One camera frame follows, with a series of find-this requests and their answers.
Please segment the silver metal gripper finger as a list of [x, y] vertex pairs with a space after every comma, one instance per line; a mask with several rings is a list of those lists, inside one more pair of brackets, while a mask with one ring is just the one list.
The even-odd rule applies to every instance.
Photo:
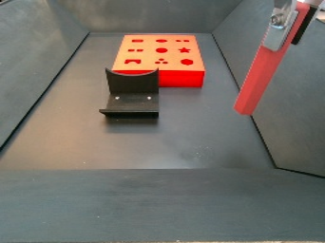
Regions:
[[278, 51], [288, 38], [298, 11], [297, 0], [273, 0], [274, 8], [269, 18], [269, 26], [262, 39], [262, 45], [272, 51]]

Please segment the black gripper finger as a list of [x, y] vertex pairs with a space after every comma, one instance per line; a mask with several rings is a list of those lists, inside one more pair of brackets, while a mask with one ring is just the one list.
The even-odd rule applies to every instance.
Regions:
[[301, 24], [301, 26], [300, 26], [296, 34], [294, 34], [292, 42], [290, 42], [293, 45], [298, 45], [300, 44], [300, 41], [301, 41], [302, 36], [304, 36], [304, 34], [306, 32], [306, 29], [308, 29], [308, 27], [309, 27], [309, 25], [310, 25], [310, 23], [313, 21], [313, 18], [314, 18], [316, 14], [317, 14], [317, 11], [318, 11], [318, 6], [310, 4], [309, 12], [308, 12], [308, 14], [306, 14], [306, 16], [304, 18], [302, 24]]

